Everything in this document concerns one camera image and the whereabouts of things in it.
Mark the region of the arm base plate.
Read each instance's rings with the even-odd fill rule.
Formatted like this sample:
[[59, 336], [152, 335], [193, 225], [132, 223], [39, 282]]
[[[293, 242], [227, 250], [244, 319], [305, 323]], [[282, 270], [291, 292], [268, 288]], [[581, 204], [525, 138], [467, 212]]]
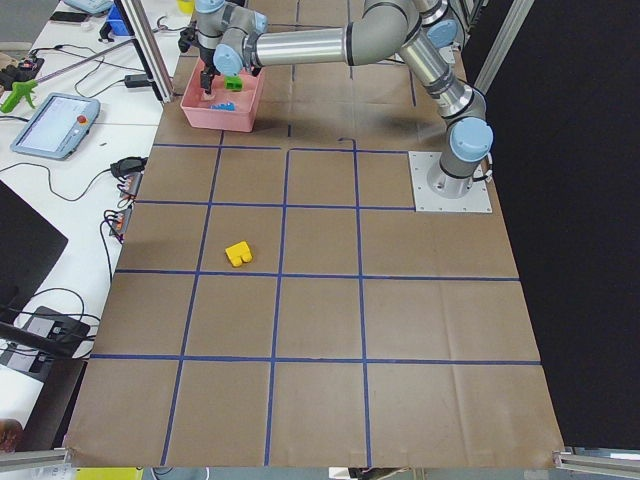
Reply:
[[476, 181], [480, 166], [472, 177], [455, 179], [440, 167], [441, 152], [409, 151], [409, 170], [415, 211], [418, 213], [479, 213], [493, 209], [487, 182]]

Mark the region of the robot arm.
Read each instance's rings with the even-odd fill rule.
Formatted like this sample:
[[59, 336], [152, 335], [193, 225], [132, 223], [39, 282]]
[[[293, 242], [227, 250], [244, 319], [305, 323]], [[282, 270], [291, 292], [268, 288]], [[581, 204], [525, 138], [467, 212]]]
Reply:
[[436, 37], [446, 23], [443, 1], [367, 1], [362, 17], [343, 27], [271, 33], [267, 17], [231, 1], [195, 4], [195, 43], [207, 73], [258, 74], [268, 66], [345, 63], [362, 66], [394, 55], [435, 101], [446, 124], [446, 143], [427, 174], [432, 191], [448, 198], [465, 196], [474, 173], [488, 159], [494, 133], [486, 121], [486, 100], [459, 79], [440, 54]]

